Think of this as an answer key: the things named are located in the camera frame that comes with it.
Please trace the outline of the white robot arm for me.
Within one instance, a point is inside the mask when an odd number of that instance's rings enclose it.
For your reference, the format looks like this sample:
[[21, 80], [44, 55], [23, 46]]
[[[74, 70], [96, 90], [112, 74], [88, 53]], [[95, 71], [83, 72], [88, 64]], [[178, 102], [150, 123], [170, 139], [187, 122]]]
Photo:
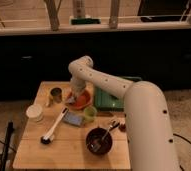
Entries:
[[180, 171], [167, 102], [157, 85], [97, 71], [89, 56], [70, 62], [68, 70], [75, 98], [90, 82], [123, 100], [132, 171]]

